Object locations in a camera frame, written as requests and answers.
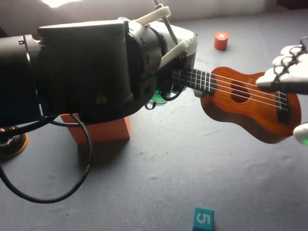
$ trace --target fretboard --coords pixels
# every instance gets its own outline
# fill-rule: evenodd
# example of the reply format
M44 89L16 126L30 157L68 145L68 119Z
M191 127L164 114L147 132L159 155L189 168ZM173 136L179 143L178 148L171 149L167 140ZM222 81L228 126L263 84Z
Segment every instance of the fretboard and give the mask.
M207 93L214 93L217 88L216 76L214 74L193 68L175 71L173 81L188 88Z

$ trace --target bright light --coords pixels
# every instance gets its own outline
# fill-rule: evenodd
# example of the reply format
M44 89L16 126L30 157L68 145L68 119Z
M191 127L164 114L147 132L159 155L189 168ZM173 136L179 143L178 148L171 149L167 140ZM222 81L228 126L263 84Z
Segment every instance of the bright light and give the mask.
M72 1L81 1L81 0L43 0L43 3L49 5L52 8L55 8Z

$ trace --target gray tablecloth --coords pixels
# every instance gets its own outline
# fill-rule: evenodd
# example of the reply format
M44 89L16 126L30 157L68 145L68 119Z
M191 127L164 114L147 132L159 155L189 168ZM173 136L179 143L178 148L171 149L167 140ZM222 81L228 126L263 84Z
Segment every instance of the gray tablecloth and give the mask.
M175 23L198 33L195 67L265 71L284 46L308 34L308 11ZM228 49L214 49L219 30ZM303 119L308 98L300 96ZM66 128L30 132L21 155L4 164L12 182L33 196L66 192L83 171ZM131 116L129 142L96 147L95 165L63 202L37 205L0 183L4 231L189 231L195 207L215 210L217 231L308 230L308 147L294 138L261 143L241 127L219 123L191 90L153 111Z

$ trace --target small wooden guitar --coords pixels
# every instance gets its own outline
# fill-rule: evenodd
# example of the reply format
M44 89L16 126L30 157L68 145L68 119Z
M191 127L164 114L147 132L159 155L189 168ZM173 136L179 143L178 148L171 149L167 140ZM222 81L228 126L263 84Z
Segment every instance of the small wooden guitar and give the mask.
M300 125L300 104L296 94L261 91L255 82L263 75L245 75L227 67L212 73L190 68L176 71L173 80L194 89L212 119L240 125L262 142L278 143Z

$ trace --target sound hole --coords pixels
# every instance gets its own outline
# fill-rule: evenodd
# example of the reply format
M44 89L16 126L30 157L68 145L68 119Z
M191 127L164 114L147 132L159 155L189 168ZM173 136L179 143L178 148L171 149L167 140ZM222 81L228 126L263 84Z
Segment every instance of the sound hole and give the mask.
M233 89L231 98L237 103L244 103L251 97L248 89L240 82L233 81L231 88Z

